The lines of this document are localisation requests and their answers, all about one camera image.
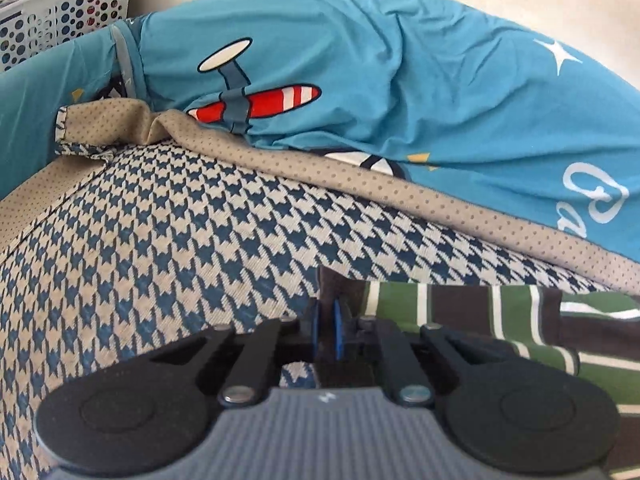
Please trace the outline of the green brown striped shirt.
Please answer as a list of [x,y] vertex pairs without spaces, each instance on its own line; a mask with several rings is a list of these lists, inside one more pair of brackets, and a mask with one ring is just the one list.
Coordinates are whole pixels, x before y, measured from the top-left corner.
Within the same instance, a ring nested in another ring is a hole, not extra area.
[[562,292],[539,285],[429,285],[359,281],[326,266],[322,304],[394,321],[415,333],[440,325],[476,339],[502,341],[522,358],[593,382],[622,420],[606,468],[615,479],[639,475],[639,299],[621,292]]

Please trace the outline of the houndstooth bed mat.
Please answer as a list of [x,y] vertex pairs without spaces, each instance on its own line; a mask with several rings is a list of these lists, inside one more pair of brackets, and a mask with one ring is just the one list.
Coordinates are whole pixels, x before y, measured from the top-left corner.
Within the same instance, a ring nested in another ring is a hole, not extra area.
[[639,299],[637,263],[564,231],[135,100],[62,114],[63,156],[1,203],[1,474],[37,479],[61,382],[205,326],[294,314],[318,272]]

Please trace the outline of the blue cartoon airplane quilt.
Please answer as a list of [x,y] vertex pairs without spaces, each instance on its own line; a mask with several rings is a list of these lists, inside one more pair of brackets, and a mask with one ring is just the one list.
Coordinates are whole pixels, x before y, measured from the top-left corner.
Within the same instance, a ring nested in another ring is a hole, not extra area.
[[41,52],[1,75],[2,192],[111,91],[639,255],[638,91],[454,0],[195,0]]

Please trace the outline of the white perforated laundry basket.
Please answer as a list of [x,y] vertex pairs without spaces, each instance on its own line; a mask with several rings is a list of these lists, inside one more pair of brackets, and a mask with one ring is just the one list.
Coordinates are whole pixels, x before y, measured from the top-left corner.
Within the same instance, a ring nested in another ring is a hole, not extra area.
[[126,18],[129,0],[1,0],[1,69]]

